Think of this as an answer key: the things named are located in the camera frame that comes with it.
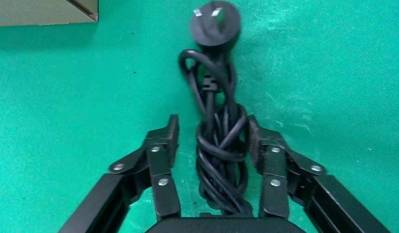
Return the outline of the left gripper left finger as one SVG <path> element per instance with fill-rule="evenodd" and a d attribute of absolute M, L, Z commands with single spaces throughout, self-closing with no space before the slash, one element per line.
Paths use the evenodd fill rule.
<path fill-rule="evenodd" d="M 158 221 L 180 217 L 181 206 L 171 175 L 178 148 L 179 120 L 147 133 L 137 150 L 115 161 L 59 230 L 61 233 L 117 233 L 131 204 L 152 188 Z"/>

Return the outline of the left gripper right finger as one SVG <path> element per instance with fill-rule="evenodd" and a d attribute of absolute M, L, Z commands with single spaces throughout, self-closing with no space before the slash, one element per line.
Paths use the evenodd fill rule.
<path fill-rule="evenodd" d="M 320 233 L 385 233 L 388 229 L 325 167 L 292 150 L 283 136 L 248 118 L 248 151 L 262 176 L 259 217 L 289 230 L 289 200 L 304 208 Z"/>

